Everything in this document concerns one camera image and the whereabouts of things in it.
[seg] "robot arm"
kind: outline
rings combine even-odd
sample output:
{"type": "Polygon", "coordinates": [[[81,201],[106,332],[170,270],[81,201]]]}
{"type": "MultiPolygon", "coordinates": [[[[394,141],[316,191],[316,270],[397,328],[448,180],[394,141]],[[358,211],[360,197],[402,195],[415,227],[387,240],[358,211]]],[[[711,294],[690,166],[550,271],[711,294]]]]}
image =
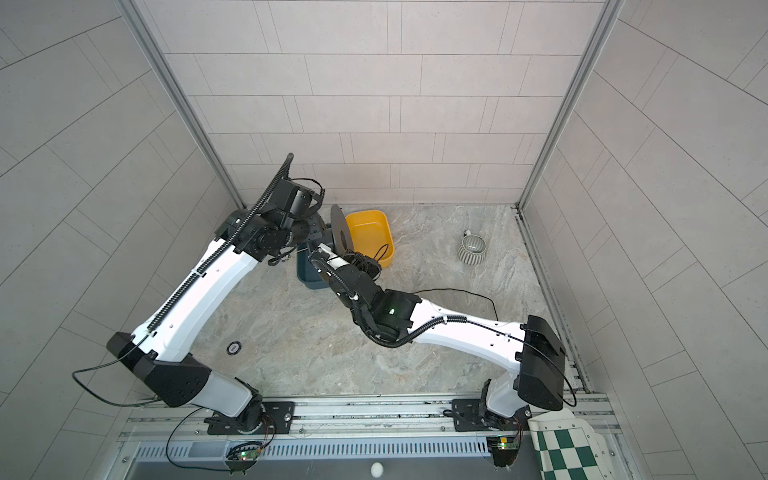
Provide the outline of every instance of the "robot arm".
{"type": "MultiPolygon", "coordinates": [[[[136,377],[169,406],[204,406],[219,413],[216,421],[242,433],[258,428],[266,415],[258,391],[213,371],[189,350],[240,279],[268,255],[273,257],[268,263],[274,264],[284,255],[282,249],[307,242],[313,265],[329,276],[354,323],[373,342],[389,348],[410,341],[434,343],[503,366],[507,373],[484,388],[484,407],[499,419],[508,419],[528,403],[562,408],[564,349],[543,319],[530,316],[527,324],[499,324],[416,295],[382,290],[329,246],[333,235],[317,213],[324,190],[317,194],[289,179],[292,159],[289,154],[253,209],[238,210],[227,219],[203,259],[150,319],[133,333],[114,334],[107,348],[136,377]],[[520,332],[525,340],[514,336],[520,332]]],[[[340,242],[345,249],[346,242],[340,242]]]]}

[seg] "cable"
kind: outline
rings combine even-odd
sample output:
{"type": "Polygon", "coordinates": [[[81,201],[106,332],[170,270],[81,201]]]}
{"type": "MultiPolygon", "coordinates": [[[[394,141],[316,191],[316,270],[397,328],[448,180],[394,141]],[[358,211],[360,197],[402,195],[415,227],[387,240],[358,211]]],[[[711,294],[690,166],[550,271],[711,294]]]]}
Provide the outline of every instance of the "cable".
{"type": "Polygon", "coordinates": [[[485,295],[481,295],[480,293],[470,292],[469,290],[462,290],[460,288],[430,288],[430,289],[426,289],[426,290],[419,290],[418,292],[411,292],[411,294],[416,295],[417,293],[435,292],[437,290],[451,290],[453,292],[464,292],[464,293],[469,293],[470,295],[474,295],[474,296],[481,296],[482,298],[484,298],[487,301],[491,302],[491,305],[493,306],[493,315],[496,317],[496,321],[498,322],[498,313],[496,312],[496,304],[493,302],[493,300],[491,300],[490,298],[488,298],[485,295]]]}
{"type": "Polygon", "coordinates": [[[139,345],[141,345],[148,337],[149,337],[149,335],[144,336],[144,338],[141,339],[141,341],[139,343],[134,345],[134,347],[132,349],[128,350],[123,356],[121,356],[120,358],[118,358],[116,360],[112,360],[111,362],[107,362],[107,363],[105,363],[103,365],[92,366],[92,367],[87,368],[87,369],[75,370],[74,372],[72,372],[72,378],[75,380],[75,382],[78,383],[79,386],[81,386],[83,388],[83,390],[85,390],[86,392],[88,392],[91,395],[93,395],[94,397],[96,397],[96,399],[99,399],[99,400],[101,400],[102,402],[104,402],[104,403],[106,403],[108,405],[112,405],[112,406],[116,406],[116,407],[140,407],[140,406],[149,405],[150,403],[162,402],[162,400],[159,400],[159,399],[158,400],[151,400],[149,402],[142,402],[142,403],[114,403],[114,402],[110,402],[109,400],[103,399],[99,395],[94,393],[93,390],[91,390],[87,386],[85,386],[85,384],[83,382],[81,382],[78,379],[78,377],[76,376],[77,373],[90,372],[91,370],[103,369],[105,366],[113,365],[113,364],[115,364],[117,362],[120,362],[122,359],[124,359],[125,357],[129,356],[131,354],[131,352],[133,352],[134,350],[139,348],[139,345]]]}
{"type": "Polygon", "coordinates": [[[179,427],[181,427],[181,424],[184,423],[185,420],[187,420],[192,415],[194,415],[195,413],[198,413],[200,410],[202,410],[204,408],[205,407],[200,407],[199,409],[193,410],[192,413],[190,413],[189,415],[187,415],[184,418],[182,418],[181,422],[179,422],[179,424],[174,427],[173,431],[168,436],[167,442],[165,442],[165,458],[168,459],[168,461],[170,462],[171,465],[177,466],[178,468],[186,468],[188,470],[207,470],[209,472],[229,472],[229,473],[232,473],[232,470],[229,470],[229,469],[222,470],[221,468],[189,467],[189,466],[185,466],[185,465],[179,465],[176,462],[174,462],[173,460],[171,460],[170,459],[170,455],[168,455],[168,446],[170,445],[170,439],[174,436],[174,433],[176,433],[176,431],[179,429],[179,427]]]}

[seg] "yellow bin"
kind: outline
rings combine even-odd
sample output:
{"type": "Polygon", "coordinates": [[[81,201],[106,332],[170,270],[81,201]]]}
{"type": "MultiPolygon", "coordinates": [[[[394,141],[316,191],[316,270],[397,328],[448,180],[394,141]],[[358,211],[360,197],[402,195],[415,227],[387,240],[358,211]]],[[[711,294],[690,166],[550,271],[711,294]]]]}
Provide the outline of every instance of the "yellow bin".
{"type": "Polygon", "coordinates": [[[384,212],[379,210],[366,210],[355,212],[346,216],[349,225],[349,234],[352,235],[352,243],[355,251],[371,258],[376,258],[382,268],[392,263],[395,256],[395,244],[392,241],[392,232],[389,231],[389,222],[384,212]]]}

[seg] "green and white checkered cloth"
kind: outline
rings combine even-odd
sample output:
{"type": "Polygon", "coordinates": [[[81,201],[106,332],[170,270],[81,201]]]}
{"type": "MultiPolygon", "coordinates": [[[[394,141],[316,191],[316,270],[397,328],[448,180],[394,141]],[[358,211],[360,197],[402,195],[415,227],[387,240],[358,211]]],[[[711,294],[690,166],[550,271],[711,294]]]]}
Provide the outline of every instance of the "green and white checkered cloth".
{"type": "Polygon", "coordinates": [[[613,480],[602,435],[567,409],[528,421],[543,480],[613,480]]]}

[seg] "marble floor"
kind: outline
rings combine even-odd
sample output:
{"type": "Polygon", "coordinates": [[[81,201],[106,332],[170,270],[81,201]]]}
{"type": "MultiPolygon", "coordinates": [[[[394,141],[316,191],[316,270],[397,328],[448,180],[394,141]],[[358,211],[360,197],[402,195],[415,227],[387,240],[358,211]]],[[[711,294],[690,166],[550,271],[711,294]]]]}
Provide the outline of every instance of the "marble floor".
{"type": "MultiPolygon", "coordinates": [[[[343,207],[345,214],[371,207],[343,207]]],[[[412,292],[454,287],[489,296],[502,322],[528,314],[549,319],[541,288],[508,205],[387,206],[395,242],[382,288],[412,292]],[[456,249],[464,230],[488,243],[485,262],[467,266],[456,249]]],[[[328,208],[323,218],[328,220],[328,208]]],[[[504,371],[442,346],[387,349],[370,342],[330,289],[309,290],[296,278],[295,256],[259,264],[235,286],[197,336],[192,353],[265,396],[476,392],[504,371]],[[229,356],[226,347],[242,350],[229,356]]],[[[493,318],[487,300],[466,293],[422,296],[451,310],[493,318]]]]}

